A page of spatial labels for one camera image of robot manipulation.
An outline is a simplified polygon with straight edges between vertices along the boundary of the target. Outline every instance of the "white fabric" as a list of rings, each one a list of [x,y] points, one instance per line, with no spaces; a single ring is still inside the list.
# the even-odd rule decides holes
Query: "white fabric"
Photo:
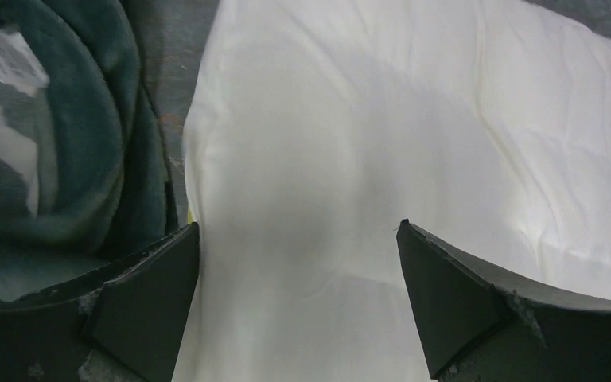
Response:
[[[611,298],[611,40],[518,0],[222,0],[175,380],[424,382],[403,218]]]

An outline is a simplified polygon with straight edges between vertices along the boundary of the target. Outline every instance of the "green fabric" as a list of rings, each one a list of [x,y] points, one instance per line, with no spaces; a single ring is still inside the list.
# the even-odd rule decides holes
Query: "green fabric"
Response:
[[[0,220],[0,256],[108,261],[175,229],[162,137],[119,1],[0,0],[3,25],[18,27],[50,77],[59,189],[49,213]]]

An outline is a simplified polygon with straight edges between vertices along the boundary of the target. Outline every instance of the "gray floor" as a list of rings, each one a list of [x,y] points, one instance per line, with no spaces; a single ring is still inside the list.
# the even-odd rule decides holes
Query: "gray floor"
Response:
[[[219,0],[123,0],[146,58],[146,86],[154,101],[172,164],[177,212],[186,217],[181,133],[200,59]],[[611,37],[611,0],[528,0]]]

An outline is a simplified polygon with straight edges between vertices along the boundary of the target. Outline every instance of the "white cloth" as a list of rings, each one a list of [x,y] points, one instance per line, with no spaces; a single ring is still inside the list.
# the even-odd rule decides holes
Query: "white cloth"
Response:
[[[403,218],[611,298],[611,40],[518,0],[222,0],[175,380],[427,382]]]

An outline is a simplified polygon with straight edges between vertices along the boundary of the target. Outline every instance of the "dark table surface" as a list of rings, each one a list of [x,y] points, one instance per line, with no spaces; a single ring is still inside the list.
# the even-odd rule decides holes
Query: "dark table surface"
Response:
[[[611,0],[528,0],[611,37]],[[181,134],[219,0],[123,0],[145,57],[146,86],[165,131],[177,213],[187,201]]]

